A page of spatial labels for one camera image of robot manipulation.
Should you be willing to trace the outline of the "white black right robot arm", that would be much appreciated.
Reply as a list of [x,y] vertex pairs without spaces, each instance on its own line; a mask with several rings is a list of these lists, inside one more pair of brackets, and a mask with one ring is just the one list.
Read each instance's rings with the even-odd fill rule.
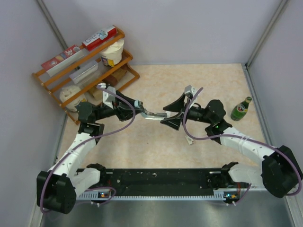
[[161,121],[178,130],[185,127],[188,120],[207,123],[207,137],[221,145],[233,148],[248,157],[257,166],[230,163],[222,167],[221,182],[226,187],[236,183],[265,188],[278,198],[298,194],[302,189],[303,173],[290,148],[270,146],[251,139],[229,124],[223,104],[218,99],[211,100],[205,108],[194,101],[194,96],[182,94],[179,99],[165,106],[163,110],[175,115]]

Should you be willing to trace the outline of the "white staple box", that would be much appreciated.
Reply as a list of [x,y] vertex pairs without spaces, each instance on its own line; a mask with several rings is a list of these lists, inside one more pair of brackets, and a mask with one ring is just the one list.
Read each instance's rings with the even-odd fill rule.
[[170,117],[172,117],[172,116],[175,116],[177,113],[175,113],[175,112],[170,112],[170,111],[166,111],[165,114],[167,115],[167,116],[166,116],[167,118],[170,118]]

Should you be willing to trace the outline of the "light blue stapler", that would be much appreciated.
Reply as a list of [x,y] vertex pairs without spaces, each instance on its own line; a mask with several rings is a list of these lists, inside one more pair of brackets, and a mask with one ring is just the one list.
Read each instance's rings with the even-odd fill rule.
[[135,110],[138,110],[140,112],[140,115],[147,120],[162,121],[168,117],[167,113],[156,113],[146,110],[143,106],[143,102],[140,100],[135,100],[134,107]]

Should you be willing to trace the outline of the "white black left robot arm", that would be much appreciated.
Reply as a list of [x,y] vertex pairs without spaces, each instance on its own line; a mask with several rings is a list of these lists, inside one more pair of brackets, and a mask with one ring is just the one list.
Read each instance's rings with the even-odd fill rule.
[[76,109],[80,127],[73,143],[55,165],[48,171],[41,171],[36,178],[37,205],[43,214],[50,211],[68,214],[76,199],[91,186],[106,185],[107,175],[101,172],[99,164],[86,167],[80,174],[76,171],[102,137],[118,133],[127,126],[104,133],[105,126],[97,121],[116,116],[122,122],[132,123],[137,114],[144,112],[141,101],[122,94],[111,95],[108,102],[100,105],[81,102]]

